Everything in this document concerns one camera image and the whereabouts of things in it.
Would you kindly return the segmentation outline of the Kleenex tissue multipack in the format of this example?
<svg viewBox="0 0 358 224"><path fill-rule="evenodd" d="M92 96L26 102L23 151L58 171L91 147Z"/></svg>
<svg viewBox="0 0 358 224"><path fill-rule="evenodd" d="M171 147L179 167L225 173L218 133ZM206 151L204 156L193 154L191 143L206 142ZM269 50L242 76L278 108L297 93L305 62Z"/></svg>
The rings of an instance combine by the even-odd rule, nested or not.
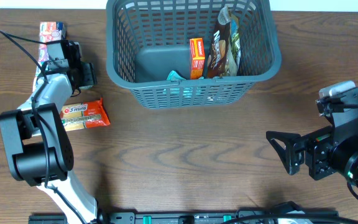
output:
<svg viewBox="0 0 358 224"><path fill-rule="evenodd" d="M39 41L51 42L54 40L66 39L66 27L63 22L40 22ZM48 60L47 46L45 44L39 45L38 63L40 66Z"/></svg>

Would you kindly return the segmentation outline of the grey plastic basket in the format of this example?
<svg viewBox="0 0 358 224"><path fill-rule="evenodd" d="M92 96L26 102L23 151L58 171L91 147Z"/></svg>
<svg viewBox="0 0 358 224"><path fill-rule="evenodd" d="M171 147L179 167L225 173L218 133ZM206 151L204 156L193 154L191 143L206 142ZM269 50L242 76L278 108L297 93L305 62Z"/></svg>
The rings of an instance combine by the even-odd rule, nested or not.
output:
<svg viewBox="0 0 358 224"><path fill-rule="evenodd" d="M162 81L166 65L174 78L190 78L190 39L202 38L209 52L220 10L238 18L241 64L282 62L268 0L110 0L106 4L107 64L134 62L146 72L137 82Z"/></svg>

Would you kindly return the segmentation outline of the orange Redoxon box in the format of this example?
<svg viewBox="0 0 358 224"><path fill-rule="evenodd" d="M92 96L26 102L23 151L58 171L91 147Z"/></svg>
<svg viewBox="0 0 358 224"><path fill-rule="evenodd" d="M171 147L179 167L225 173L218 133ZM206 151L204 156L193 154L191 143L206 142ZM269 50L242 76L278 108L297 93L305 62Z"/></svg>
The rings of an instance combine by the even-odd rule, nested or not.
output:
<svg viewBox="0 0 358 224"><path fill-rule="evenodd" d="M199 79L203 75L205 52L202 38L190 39L190 78Z"/></svg>

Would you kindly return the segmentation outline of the brown Nescafe Gold pouch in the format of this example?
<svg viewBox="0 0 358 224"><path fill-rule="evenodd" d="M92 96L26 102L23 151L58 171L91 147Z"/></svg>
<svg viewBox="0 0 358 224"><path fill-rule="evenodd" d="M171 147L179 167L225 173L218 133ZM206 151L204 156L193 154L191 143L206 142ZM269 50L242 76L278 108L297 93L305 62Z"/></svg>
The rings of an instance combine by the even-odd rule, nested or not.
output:
<svg viewBox="0 0 358 224"><path fill-rule="evenodd" d="M214 27L209 48L207 77L234 77L239 70L241 43L238 18L224 6Z"/></svg>

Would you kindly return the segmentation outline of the green lid pesto jar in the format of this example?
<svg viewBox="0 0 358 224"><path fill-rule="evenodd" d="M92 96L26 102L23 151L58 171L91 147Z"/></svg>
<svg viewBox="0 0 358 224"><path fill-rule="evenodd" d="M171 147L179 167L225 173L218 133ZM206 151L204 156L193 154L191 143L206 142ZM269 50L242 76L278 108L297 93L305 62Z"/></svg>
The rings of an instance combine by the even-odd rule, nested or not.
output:
<svg viewBox="0 0 358 224"><path fill-rule="evenodd" d="M89 89L91 89L93 86L94 86L94 85L80 86L79 89L80 89L81 91L83 91L83 90L89 90Z"/></svg>

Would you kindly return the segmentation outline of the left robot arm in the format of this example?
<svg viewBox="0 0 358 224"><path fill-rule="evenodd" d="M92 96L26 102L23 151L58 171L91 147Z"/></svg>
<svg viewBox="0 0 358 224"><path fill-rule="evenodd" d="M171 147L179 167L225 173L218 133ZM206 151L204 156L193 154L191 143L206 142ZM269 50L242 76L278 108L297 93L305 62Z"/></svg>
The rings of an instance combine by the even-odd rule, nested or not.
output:
<svg viewBox="0 0 358 224"><path fill-rule="evenodd" d="M93 64L81 61L79 43L46 44L37 87L15 110L0 114L0 130L9 171L17 181L45 192L68 223L109 223L108 215L73 171L73 149L60 112L81 87L96 84Z"/></svg>

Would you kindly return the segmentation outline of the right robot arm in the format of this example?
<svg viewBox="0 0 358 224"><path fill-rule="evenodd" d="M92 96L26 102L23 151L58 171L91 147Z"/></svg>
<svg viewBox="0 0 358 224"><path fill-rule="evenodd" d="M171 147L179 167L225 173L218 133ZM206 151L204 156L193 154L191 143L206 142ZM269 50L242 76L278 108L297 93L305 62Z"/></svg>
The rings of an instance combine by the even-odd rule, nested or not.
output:
<svg viewBox="0 0 358 224"><path fill-rule="evenodd" d="M175 72L163 65L160 71L167 79L142 83L135 78L146 70L137 62L130 68L121 63L107 64L106 71L115 84L130 90L143 107L155 110L234 103L255 83L274 77L280 66L280 59L261 66L241 64L234 77L203 75L186 80L174 78ZM314 180L337 172L349 187L358 188L358 87L346 81L323 88L316 105L329 126L304 136L267 131L267 141L289 175L296 174L306 164Z"/></svg>

